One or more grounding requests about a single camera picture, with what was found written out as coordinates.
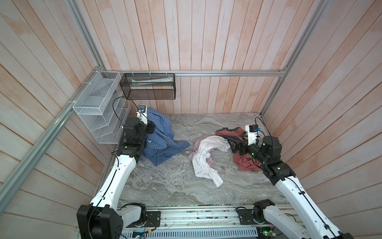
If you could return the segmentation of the blue checkered shirt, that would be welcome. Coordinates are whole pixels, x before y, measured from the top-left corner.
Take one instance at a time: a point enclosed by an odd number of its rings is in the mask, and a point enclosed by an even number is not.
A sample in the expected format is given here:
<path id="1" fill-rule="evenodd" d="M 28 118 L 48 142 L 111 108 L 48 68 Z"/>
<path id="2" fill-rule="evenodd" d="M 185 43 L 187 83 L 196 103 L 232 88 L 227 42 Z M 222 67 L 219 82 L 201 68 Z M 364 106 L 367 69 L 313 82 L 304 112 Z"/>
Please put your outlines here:
<path id="1" fill-rule="evenodd" d="M 172 123 L 159 111 L 148 108 L 147 117 L 155 125 L 154 132 L 146 137 L 143 155 L 155 166 L 158 166 L 173 156 L 190 147 L 190 143 L 174 140 Z"/>

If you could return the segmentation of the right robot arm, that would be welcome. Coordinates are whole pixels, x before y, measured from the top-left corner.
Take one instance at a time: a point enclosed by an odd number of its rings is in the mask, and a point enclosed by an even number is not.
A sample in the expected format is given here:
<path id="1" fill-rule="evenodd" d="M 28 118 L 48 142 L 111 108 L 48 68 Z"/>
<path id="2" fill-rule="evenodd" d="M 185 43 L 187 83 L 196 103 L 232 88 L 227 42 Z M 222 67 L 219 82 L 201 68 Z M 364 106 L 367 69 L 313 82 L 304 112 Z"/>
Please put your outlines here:
<path id="1" fill-rule="evenodd" d="M 249 155 L 260 163 L 259 168 L 270 182 L 282 192 L 302 225 L 283 213 L 271 200 L 254 204 L 252 220 L 256 224 L 270 223 L 289 239 L 351 239 L 350 233 L 343 233 L 318 208 L 301 185 L 290 166 L 281 160 L 281 144 L 273 136 L 263 138 L 261 146 L 248 140 L 229 139 L 234 153 Z"/>

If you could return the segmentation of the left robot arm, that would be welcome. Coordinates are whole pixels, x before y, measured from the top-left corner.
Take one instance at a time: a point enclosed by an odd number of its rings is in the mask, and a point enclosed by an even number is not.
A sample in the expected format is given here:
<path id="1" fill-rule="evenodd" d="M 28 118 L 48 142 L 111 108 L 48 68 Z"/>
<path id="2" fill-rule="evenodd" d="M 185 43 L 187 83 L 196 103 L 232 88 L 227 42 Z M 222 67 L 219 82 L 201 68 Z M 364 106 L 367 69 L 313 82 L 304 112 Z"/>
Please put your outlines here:
<path id="1" fill-rule="evenodd" d="M 82 239 L 118 239 L 130 225 L 144 227 L 147 223 L 146 206 L 128 203 L 118 207 L 122 190 L 145 148 L 148 134 L 154 132 L 154 123 L 146 113 L 127 118 L 123 136 L 115 155 L 115 162 L 104 184 L 90 204 L 77 211 Z"/>

